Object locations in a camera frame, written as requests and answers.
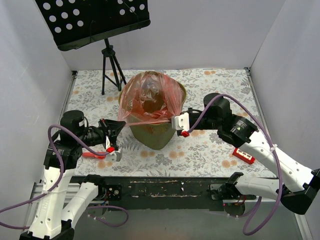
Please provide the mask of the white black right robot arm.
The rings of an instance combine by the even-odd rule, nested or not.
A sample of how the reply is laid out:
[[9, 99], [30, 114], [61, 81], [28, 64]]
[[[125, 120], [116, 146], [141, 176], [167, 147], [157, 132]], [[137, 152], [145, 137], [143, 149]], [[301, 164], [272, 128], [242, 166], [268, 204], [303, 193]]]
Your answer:
[[210, 93], [203, 99], [204, 110], [188, 108], [189, 125], [193, 130], [216, 130], [224, 142], [234, 146], [264, 165], [275, 179], [247, 177], [233, 173], [227, 182], [214, 190], [218, 199], [237, 199], [254, 195], [280, 199], [284, 207], [304, 215], [320, 189], [320, 171], [312, 170], [291, 158], [268, 137], [262, 127], [232, 113], [230, 102], [222, 94]]

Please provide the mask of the red plastic trash bag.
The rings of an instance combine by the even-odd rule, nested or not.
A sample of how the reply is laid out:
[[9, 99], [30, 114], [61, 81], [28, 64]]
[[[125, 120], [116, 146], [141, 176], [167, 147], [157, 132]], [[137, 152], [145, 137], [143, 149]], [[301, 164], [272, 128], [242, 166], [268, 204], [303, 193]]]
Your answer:
[[121, 91], [117, 120], [127, 126], [167, 123], [182, 112], [186, 97], [186, 89], [175, 79], [157, 71], [143, 71]]

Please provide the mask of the olive green mesh trash bin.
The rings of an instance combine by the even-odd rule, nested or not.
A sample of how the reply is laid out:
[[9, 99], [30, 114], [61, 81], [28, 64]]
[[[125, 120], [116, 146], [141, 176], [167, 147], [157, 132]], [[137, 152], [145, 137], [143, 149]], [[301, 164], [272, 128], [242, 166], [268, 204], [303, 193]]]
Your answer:
[[169, 122], [165, 123], [131, 125], [128, 127], [140, 143], [153, 150], [164, 148], [175, 133], [172, 128], [171, 118]]

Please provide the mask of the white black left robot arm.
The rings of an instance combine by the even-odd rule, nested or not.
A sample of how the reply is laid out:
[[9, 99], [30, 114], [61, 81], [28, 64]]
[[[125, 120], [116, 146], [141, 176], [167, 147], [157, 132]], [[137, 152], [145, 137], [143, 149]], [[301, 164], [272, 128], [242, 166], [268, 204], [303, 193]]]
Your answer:
[[65, 198], [83, 149], [102, 145], [100, 156], [110, 156], [120, 161], [122, 153], [117, 146], [117, 137], [125, 127], [124, 121], [101, 118], [98, 126], [90, 126], [80, 110], [66, 111], [60, 124], [53, 125], [58, 131], [49, 133], [51, 138], [44, 159], [43, 187], [33, 222], [20, 235], [22, 240], [71, 240], [75, 226], [92, 200], [106, 196], [106, 185], [100, 175], [89, 174], [78, 192], [68, 204]]

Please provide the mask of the red trash bag roll remainder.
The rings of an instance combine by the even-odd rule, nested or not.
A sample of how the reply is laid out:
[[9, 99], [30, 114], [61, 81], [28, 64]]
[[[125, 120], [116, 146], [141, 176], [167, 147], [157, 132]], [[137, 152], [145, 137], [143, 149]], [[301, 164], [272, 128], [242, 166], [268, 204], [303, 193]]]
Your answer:
[[82, 153], [83, 158], [91, 158], [91, 159], [104, 159], [106, 155], [97, 155], [92, 152], [83, 152]]

